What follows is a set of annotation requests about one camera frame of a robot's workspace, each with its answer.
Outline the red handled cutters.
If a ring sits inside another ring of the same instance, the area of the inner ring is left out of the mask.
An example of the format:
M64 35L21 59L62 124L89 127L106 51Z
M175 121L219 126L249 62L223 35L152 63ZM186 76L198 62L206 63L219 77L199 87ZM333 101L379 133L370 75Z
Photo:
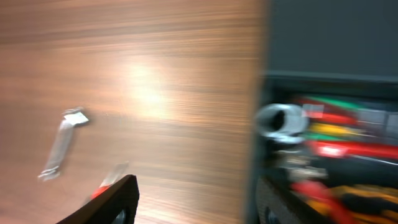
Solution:
M357 223L330 192L341 185L397 189L397 147L353 141L308 141L280 151L290 188L332 223Z

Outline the black red screwdriver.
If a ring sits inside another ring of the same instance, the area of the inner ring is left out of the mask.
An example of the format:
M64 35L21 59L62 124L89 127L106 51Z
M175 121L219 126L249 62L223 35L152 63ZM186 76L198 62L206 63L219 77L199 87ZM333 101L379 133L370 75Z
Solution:
M129 166L129 161L116 164L113 169L108 173L108 175L103 179L99 187L83 202L86 205L88 202L102 194L105 190L110 188L114 183L116 183L121 176L125 173Z

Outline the clear case coloured screwdrivers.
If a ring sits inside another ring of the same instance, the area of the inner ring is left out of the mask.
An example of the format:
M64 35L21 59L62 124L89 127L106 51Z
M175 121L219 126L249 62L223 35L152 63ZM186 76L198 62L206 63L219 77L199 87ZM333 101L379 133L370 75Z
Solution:
M310 119L309 139L397 145L397 104L342 96L297 95Z

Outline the orange black pliers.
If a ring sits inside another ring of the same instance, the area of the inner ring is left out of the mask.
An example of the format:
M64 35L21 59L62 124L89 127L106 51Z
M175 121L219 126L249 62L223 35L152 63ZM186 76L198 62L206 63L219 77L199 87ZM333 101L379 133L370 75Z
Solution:
M397 189L375 185L341 185L330 192L357 223L397 224Z

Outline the black round tape measure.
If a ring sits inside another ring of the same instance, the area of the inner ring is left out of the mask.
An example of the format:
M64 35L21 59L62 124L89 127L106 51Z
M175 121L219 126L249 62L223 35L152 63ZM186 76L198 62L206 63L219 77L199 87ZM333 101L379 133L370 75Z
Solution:
M309 124L304 109L293 104L269 104L258 110L255 115L257 132L279 144L300 144Z

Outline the silver socket wrench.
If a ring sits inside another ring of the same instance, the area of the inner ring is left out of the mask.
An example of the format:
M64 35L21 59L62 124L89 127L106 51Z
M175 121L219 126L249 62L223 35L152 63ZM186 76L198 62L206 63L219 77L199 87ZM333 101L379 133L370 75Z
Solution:
M89 122L83 110L82 107L76 107L64 111L49 158L43 171L38 175L39 180L48 181L60 175L60 168L68 152L75 128Z

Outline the dark green open box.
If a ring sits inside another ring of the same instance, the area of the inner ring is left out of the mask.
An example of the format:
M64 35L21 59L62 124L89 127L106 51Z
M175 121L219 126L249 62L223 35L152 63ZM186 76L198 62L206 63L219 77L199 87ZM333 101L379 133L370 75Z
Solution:
M297 95L397 104L396 0L280 0L270 3L269 12L256 113L274 103L298 105ZM309 139L309 119L303 142L279 144L257 132L255 115L246 221L332 223L292 191L279 154L308 141L331 140Z

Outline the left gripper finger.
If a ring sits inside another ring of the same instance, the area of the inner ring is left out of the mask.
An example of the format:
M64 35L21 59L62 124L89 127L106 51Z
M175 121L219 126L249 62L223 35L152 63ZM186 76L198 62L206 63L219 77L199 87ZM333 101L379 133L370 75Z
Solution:
M135 175L125 175L58 224L134 224L139 202Z

